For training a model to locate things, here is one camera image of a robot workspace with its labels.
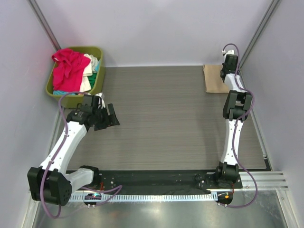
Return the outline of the beige t shirt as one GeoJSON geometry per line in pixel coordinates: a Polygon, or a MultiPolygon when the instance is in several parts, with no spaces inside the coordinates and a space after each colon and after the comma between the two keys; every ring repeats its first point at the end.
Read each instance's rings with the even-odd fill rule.
{"type": "Polygon", "coordinates": [[[206,93],[228,94],[229,88],[222,81],[220,71],[222,65],[203,65],[206,93]]]}

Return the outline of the olive green plastic bin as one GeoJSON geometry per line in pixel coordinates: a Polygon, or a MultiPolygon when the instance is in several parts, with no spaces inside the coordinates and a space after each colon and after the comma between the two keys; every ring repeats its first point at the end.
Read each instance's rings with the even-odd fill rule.
{"type": "Polygon", "coordinates": [[[82,92],[96,95],[102,91],[105,77],[103,52],[94,46],[68,47],[52,55],[54,66],[46,93],[55,100],[65,96],[61,105],[75,108],[83,101],[82,92]]]}

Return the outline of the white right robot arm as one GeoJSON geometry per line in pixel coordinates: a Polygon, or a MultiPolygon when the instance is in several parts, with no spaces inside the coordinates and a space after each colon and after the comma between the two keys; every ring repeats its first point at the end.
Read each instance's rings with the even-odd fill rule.
{"type": "Polygon", "coordinates": [[[238,75],[238,56],[234,50],[223,52],[224,63],[220,77],[228,86],[229,93],[223,107],[226,123],[224,151],[214,176],[220,188],[229,188],[239,182],[238,148],[244,121],[247,119],[252,95],[244,90],[238,75]]]}

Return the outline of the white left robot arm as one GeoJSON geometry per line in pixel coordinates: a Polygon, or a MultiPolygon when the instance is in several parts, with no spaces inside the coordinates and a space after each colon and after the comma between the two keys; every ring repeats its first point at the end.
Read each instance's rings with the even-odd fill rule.
{"type": "Polygon", "coordinates": [[[31,167],[27,173],[32,199],[59,206],[66,205],[76,190],[96,190],[101,184],[97,167],[83,165],[67,173],[68,164],[89,129],[99,131],[120,124],[113,104],[105,104],[103,93],[84,95],[83,101],[63,120],[64,130],[51,153],[39,167],[31,167]]]}

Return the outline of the green t shirt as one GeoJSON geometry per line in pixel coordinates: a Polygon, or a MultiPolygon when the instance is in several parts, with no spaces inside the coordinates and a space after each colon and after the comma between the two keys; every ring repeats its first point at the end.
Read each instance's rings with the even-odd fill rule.
{"type": "Polygon", "coordinates": [[[93,73],[91,76],[88,76],[88,81],[89,81],[89,84],[91,86],[91,88],[93,89],[94,85],[95,85],[95,81],[96,81],[96,76],[97,76],[97,73],[93,73]]]}

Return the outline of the cream t shirt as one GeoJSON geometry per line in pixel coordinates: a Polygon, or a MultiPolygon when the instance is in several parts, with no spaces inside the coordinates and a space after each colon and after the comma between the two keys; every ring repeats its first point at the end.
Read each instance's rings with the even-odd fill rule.
{"type": "Polygon", "coordinates": [[[100,61],[93,55],[84,54],[84,56],[90,59],[90,63],[84,69],[83,78],[79,89],[80,92],[90,91],[94,87],[100,63],[100,61]]]}

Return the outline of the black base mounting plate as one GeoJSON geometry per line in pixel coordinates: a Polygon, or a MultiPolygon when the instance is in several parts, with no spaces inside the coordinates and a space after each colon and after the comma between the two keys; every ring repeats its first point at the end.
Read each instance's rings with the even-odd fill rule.
{"type": "Polygon", "coordinates": [[[172,171],[101,171],[100,183],[92,191],[109,195],[200,195],[216,192],[218,201],[229,204],[232,192],[243,187],[239,182],[229,188],[221,188],[213,170],[172,171]]]}

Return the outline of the right aluminium corner post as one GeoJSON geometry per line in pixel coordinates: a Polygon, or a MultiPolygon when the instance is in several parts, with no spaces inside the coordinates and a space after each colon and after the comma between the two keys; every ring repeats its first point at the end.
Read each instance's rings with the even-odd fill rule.
{"type": "Polygon", "coordinates": [[[281,2],[282,2],[281,0],[272,0],[270,2],[270,5],[267,7],[266,12],[264,13],[253,37],[251,38],[251,40],[241,58],[239,68],[241,68],[245,64],[246,60],[248,59],[249,55],[253,51],[253,48],[255,47],[255,45],[257,44],[259,39],[261,38],[264,30],[266,29],[269,21],[271,20],[272,16],[274,15],[275,11],[277,10],[277,8],[281,2]]]}

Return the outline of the aluminium corner post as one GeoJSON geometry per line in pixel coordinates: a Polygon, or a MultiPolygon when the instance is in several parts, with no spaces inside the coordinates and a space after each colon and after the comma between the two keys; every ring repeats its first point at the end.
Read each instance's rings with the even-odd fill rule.
{"type": "Polygon", "coordinates": [[[30,7],[32,8],[35,16],[37,17],[38,21],[40,22],[44,32],[46,33],[49,41],[51,42],[51,44],[53,45],[55,50],[60,50],[60,44],[58,42],[58,40],[56,39],[49,23],[47,22],[47,19],[45,18],[40,6],[38,5],[36,0],[27,0],[27,2],[29,3],[30,7]]]}
{"type": "Polygon", "coordinates": [[[281,2],[282,2],[281,0],[272,0],[270,2],[270,5],[267,7],[266,12],[264,13],[253,37],[251,38],[251,40],[241,58],[239,68],[241,68],[245,64],[246,60],[248,59],[249,55],[253,51],[253,48],[255,47],[255,45],[257,44],[259,39],[261,38],[264,30],[266,29],[269,21],[271,20],[272,16],[274,15],[275,11],[277,10],[277,8],[281,2]]]}

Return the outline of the aluminium frame rail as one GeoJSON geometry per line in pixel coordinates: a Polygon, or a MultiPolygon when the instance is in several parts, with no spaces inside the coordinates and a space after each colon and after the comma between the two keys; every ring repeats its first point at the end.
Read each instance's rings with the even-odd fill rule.
{"type": "Polygon", "coordinates": [[[284,175],[279,171],[254,171],[251,174],[240,172],[243,187],[238,190],[259,190],[284,188],[287,186],[284,175]]]}

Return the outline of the left aluminium corner post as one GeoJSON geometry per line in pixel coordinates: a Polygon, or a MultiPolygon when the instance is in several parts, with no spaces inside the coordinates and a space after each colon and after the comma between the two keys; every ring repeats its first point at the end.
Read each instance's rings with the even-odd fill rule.
{"type": "Polygon", "coordinates": [[[58,40],[56,39],[49,23],[47,22],[47,19],[45,18],[40,6],[38,5],[36,0],[27,0],[27,2],[29,3],[30,7],[32,8],[35,16],[37,17],[38,21],[40,22],[44,32],[46,33],[49,41],[51,42],[51,44],[53,45],[55,50],[60,50],[60,44],[58,42],[58,40]]]}

